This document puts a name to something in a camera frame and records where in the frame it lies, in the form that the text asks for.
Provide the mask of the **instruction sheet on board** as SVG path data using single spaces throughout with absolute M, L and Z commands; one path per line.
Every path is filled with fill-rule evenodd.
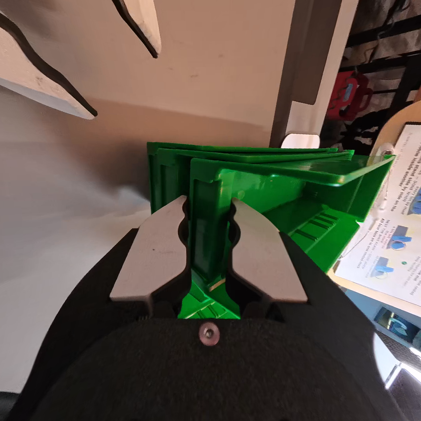
M 397 143 L 397 140 L 407 123 L 420 123 L 420 101 L 415 102 L 406 108 L 399 111 L 397 114 L 395 114 L 393 117 L 391 117 L 385 126 L 381 129 L 380 134 L 378 135 L 378 138 L 375 142 L 375 145 L 381 145 L 383 143 L 391 143 L 394 146 Z M 355 284 L 353 282 L 350 282 L 348 280 L 345 280 L 343 278 L 340 278 L 335 275 L 335 270 L 337 266 L 339 265 L 339 260 L 337 262 L 337 265 L 334 266 L 334 268 L 330 269 L 328 271 L 328 276 L 333 280 L 336 284 L 338 284 L 341 287 L 344 287 L 348 290 L 360 293 L 362 295 L 365 295 L 367 297 L 370 297 L 372 299 L 375 299 L 377 301 L 383 302 L 385 304 L 389 304 L 393 307 L 399 308 L 407 313 L 411 313 L 415 316 L 420 317 L 420 306 L 410 304 L 406 301 L 400 300 L 398 298 L 389 296 L 384 293 L 380 293 L 377 291 L 373 291 L 369 288 L 363 287 L 361 285 Z

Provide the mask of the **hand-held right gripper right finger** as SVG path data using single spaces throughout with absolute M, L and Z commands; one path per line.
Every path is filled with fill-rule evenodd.
M 238 198 L 229 212 L 226 292 L 240 319 L 266 318 L 274 305 L 309 299 L 279 230 Z

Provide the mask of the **printed instruction sheet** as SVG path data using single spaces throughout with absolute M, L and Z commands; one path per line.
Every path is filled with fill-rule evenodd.
M 421 126 L 405 124 L 376 201 L 335 275 L 420 306 Z

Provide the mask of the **white page holder bar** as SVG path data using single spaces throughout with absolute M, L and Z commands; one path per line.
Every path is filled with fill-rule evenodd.
M 377 163 L 381 163 L 383 162 L 385 159 L 387 159 L 387 157 L 393 156 L 395 155 L 394 153 L 394 145 L 391 143 L 383 143 L 381 145 L 374 145 L 368 161 L 367 161 L 367 165 L 368 166 L 372 166 L 375 165 Z

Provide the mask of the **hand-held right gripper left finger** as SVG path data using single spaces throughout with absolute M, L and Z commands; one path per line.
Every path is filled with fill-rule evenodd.
M 188 197 L 181 195 L 142 222 L 111 301 L 140 303 L 148 316 L 178 316 L 192 285 L 188 210 Z

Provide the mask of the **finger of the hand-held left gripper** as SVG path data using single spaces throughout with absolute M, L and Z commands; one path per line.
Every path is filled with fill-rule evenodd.
M 161 35 L 154 1 L 113 0 L 120 17 L 157 59 L 162 50 Z
M 98 113 L 79 91 L 33 49 L 18 26 L 0 14 L 0 84 L 33 101 L 79 118 Z

